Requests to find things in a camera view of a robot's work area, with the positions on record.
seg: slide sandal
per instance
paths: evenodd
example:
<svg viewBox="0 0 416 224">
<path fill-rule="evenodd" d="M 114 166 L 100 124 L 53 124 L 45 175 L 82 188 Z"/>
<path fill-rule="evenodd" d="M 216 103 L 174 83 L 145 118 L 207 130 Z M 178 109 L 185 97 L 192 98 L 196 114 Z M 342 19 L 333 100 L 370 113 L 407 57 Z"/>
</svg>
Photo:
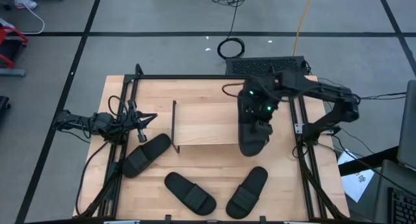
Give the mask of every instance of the slide sandal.
<svg viewBox="0 0 416 224">
<path fill-rule="evenodd" d="M 167 134 L 160 134 L 144 145 L 138 146 L 125 158 L 122 166 L 123 175 L 127 178 L 136 177 L 169 147 L 170 138 Z"/>
<path fill-rule="evenodd" d="M 259 200 L 266 180 L 267 171 L 260 166 L 254 167 L 228 201 L 226 207 L 228 216 L 234 219 L 245 218 Z"/>
<path fill-rule="evenodd" d="M 212 195 L 176 172 L 171 172 L 166 176 L 164 185 L 197 215 L 208 215 L 216 207 L 216 201 Z"/>
</svg>

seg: wooden board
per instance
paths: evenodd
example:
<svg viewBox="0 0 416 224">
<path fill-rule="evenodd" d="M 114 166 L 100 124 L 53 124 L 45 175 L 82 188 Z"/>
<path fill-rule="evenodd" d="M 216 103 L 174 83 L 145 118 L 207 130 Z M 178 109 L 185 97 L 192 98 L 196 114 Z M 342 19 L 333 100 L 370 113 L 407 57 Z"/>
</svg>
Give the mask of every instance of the wooden board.
<svg viewBox="0 0 416 224">
<path fill-rule="evenodd" d="M 107 99 L 110 95 L 120 94 L 122 80 L 122 76 L 107 77 L 100 112 L 108 111 Z M 181 146 L 180 154 L 169 148 L 139 176 L 123 178 L 118 219 L 164 219 L 166 214 L 171 214 L 176 220 L 232 220 L 225 211 L 229 198 L 253 167 L 263 166 L 268 171 L 268 180 L 252 213 L 243 220 L 257 221 L 259 216 L 266 216 L 270 221 L 307 220 L 299 165 L 291 154 L 295 142 L 289 105 L 280 103 L 279 110 L 274 112 L 270 122 L 274 133 L 268 145 L 257 156 L 245 157 L 236 144 L 236 99 L 221 91 L 224 84 L 232 82 L 240 81 L 140 80 L 136 99 L 138 109 L 159 115 L 145 130 L 148 139 L 162 132 L 170 135 L 172 101 L 176 100 L 175 143 L 179 141 L 185 146 Z M 227 91 L 237 93 L 240 89 L 241 86 L 230 86 Z M 310 121 L 325 114 L 322 101 L 305 98 L 305 103 Z M 328 136 L 321 136 L 320 142 L 332 146 Z M 100 137 L 94 137 L 88 157 L 102 143 Z M 137 133 L 132 132 L 127 153 L 138 145 Z M 109 147 L 104 148 L 86 171 L 80 198 L 81 210 L 88 206 L 102 187 L 108 153 Z M 325 147 L 316 147 L 315 154 L 322 187 L 340 211 L 349 216 L 334 153 Z M 183 206 L 163 183 L 165 176 L 172 171 L 209 192 L 216 199 L 216 210 L 208 216 L 198 216 Z"/>
</svg>

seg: yellow cable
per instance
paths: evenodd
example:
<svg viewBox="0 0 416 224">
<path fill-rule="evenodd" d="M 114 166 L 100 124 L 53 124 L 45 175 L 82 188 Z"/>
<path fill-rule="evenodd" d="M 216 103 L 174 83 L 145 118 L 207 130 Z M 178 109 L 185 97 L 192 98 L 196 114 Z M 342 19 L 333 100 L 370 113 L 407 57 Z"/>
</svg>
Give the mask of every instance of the yellow cable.
<svg viewBox="0 0 416 224">
<path fill-rule="evenodd" d="M 304 13 L 302 14 L 302 17 L 300 18 L 299 27 L 298 27 L 298 30 L 296 31 L 296 39 L 294 41 L 293 56 L 296 54 L 296 49 L 298 48 L 299 31 L 300 31 L 300 28 L 302 27 L 302 23 L 304 22 L 305 15 L 306 15 L 306 12 L 307 12 L 307 8 L 308 8 L 310 2 L 311 2 L 311 0 L 306 1 L 306 6 L 305 6 L 305 9 L 304 9 Z"/>
</svg>

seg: wooden tabletop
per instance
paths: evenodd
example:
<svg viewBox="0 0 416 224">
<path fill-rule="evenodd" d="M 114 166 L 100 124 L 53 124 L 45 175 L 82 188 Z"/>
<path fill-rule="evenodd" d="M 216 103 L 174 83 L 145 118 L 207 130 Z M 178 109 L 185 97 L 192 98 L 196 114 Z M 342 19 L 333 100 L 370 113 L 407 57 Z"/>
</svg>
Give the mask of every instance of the wooden tabletop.
<svg viewBox="0 0 416 224">
<path fill-rule="evenodd" d="M 108 76 L 99 106 L 108 112 L 107 100 L 120 96 L 123 76 Z M 221 87 L 237 80 L 140 80 L 136 95 L 137 107 L 145 113 L 158 113 L 145 133 L 152 139 L 160 133 L 170 136 L 172 101 L 177 101 L 175 144 L 181 145 L 177 154 L 170 147 L 139 176 L 123 177 L 117 219 L 164 219 L 171 214 L 175 220 L 233 220 L 225 207 L 237 186 L 249 171 L 262 166 L 268 179 L 259 201 L 245 221 L 257 221 L 266 216 L 268 221 L 305 221 L 307 211 L 298 160 L 293 158 L 295 146 L 293 123 L 288 103 L 280 103 L 270 124 L 274 133 L 265 148 L 253 157 L 241 154 L 237 145 L 237 102 L 226 96 Z M 229 93 L 237 94 L 241 86 L 230 86 Z M 305 97 L 310 122 L 325 114 L 323 102 Z M 112 108 L 117 109 L 114 100 Z M 329 136 L 319 142 L 332 147 Z M 88 158 L 103 144 L 99 136 L 92 138 Z M 139 145 L 137 133 L 129 135 L 127 154 Z M 91 161 L 86 170 L 79 207 L 83 211 L 103 185 L 110 147 L 106 146 Z M 330 149 L 316 146 L 315 155 L 322 188 L 339 210 L 349 216 L 341 184 L 337 160 Z M 210 193 L 217 202 L 216 210 L 208 216 L 198 216 L 187 209 L 164 185 L 169 172 L 178 172 Z M 311 189 L 315 215 L 319 216 L 316 194 Z"/>
</svg>

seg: white paper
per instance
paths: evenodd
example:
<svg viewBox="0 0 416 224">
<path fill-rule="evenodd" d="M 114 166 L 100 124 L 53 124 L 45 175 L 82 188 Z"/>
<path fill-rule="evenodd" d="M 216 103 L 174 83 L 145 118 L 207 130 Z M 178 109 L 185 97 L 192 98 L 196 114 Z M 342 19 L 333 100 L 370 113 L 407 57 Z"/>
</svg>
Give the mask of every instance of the white paper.
<svg viewBox="0 0 416 224">
<path fill-rule="evenodd" d="M 344 164 L 345 162 L 349 162 L 355 160 L 356 157 L 351 157 L 350 155 L 346 154 L 345 152 L 338 158 L 338 165 Z M 355 202 L 359 201 L 359 198 L 363 195 L 365 188 L 369 185 L 374 172 L 370 169 L 366 171 L 361 171 L 359 173 L 355 173 L 352 175 L 347 175 L 341 177 L 344 186 L 344 192 L 347 196 L 351 197 Z"/>
</svg>

